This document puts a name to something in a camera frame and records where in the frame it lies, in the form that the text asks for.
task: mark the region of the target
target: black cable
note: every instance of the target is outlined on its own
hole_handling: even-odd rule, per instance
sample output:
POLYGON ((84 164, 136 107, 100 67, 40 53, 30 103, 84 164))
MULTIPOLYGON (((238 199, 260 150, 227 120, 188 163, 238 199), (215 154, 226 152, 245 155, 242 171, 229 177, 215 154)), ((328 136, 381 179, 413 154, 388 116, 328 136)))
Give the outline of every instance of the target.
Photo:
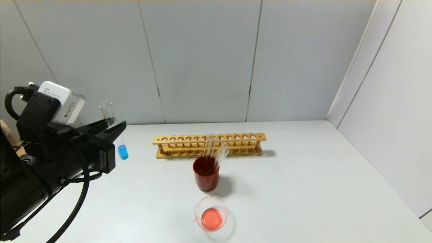
MULTIPOLYGON (((96 171, 96 170, 90 170, 90 173, 91 172, 98 172, 97 174, 94 174, 94 175, 91 175, 90 176, 90 181, 92 181, 92 180, 96 180, 96 179, 98 179, 99 177, 101 177, 102 176, 102 171, 96 171)), ((79 178, 79 177, 81 177, 81 176, 83 176, 84 175, 84 173, 83 172, 81 172, 81 173, 79 173, 78 175, 76 175, 75 177, 73 177, 72 179, 61 179, 60 180, 60 184, 61 185, 63 185, 63 184, 69 184, 69 183, 79 183, 79 182, 84 182, 84 178, 79 178)))
POLYGON ((30 87, 15 87, 13 90, 9 91, 6 94, 6 97, 4 98, 4 106, 6 107, 7 113, 9 113, 10 116, 12 116, 13 119, 17 120, 19 119, 19 115, 15 112, 15 110, 12 107, 12 98, 17 94, 22 95, 32 95, 33 89, 30 87))
POLYGON ((81 153, 78 151, 76 146, 71 141, 69 141, 67 138, 64 138, 62 136, 59 137, 63 140, 63 142, 66 143, 66 145, 69 146, 70 149, 72 149, 75 156, 78 158, 84 173, 84 178, 83 178, 84 183, 83 183, 83 189, 81 191, 81 195, 79 196, 78 202, 76 202, 76 205, 72 210, 72 213, 70 213, 69 217, 63 223, 60 229, 57 230, 57 232, 47 241, 47 243, 56 242, 60 238, 60 236, 66 231, 69 225, 72 223, 72 221, 78 214, 78 211, 80 210, 81 206, 83 205, 84 199, 86 198, 87 191, 89 190, 89 185, 90 185, 90 171, 88 165, 86 164, 86 160, 83 158, 81 153))

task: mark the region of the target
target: red cup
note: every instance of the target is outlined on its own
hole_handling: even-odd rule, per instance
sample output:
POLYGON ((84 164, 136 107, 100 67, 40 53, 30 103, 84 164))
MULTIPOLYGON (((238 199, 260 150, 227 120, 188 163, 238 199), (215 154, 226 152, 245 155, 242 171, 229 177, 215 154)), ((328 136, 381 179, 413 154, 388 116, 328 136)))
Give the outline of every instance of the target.
POLYGON ((195 182, 203 192, 214 190, 219 181, 219 167, 215 169, 215 158, 198 157, 192 166, 195 172, 195 182))

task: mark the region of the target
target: pink liquid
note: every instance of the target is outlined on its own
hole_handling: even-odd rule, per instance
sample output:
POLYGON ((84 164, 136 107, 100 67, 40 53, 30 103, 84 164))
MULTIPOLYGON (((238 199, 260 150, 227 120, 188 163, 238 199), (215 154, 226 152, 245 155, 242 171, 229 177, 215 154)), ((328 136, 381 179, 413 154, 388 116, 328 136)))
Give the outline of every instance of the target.
POLYGON ((215 230, 222 223, 222 215, 219 210, 215 208, 209 208, 203 212, 201 222, 206 229, 215 230))

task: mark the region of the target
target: test tube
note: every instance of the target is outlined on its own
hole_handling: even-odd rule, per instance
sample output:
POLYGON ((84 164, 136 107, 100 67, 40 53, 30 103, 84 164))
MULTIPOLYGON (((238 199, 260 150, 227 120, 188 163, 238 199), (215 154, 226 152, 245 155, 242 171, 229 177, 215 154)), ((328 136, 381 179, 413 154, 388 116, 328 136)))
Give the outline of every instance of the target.
MULTIPOLYGON (((112 112, 111 102, 104 101, 99 104, 99 108, 101 109, 108 128, 117 125, 117 120, 114 117, 114 113, 112 112)), ((129 157, 126 144, 124 143, 123 134, 120 134, 120 136, 118 136, 118 138, 114 141, 114 146, 117 148, 118 155, 122 160, 125 160, 129 157)))

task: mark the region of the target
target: blue liquid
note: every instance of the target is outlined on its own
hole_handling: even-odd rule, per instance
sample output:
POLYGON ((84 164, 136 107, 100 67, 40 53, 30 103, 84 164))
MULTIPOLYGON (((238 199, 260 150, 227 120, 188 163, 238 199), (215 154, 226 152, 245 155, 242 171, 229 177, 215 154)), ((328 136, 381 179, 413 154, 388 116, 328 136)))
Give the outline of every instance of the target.
POLYGON ((120 155, 120 158, 122 160, 125 160, 129 157, 129 154, 127 153, 126 146, 124 146, 124 145, 118 146, 117 151, 118 151, 118 154, 120 155))

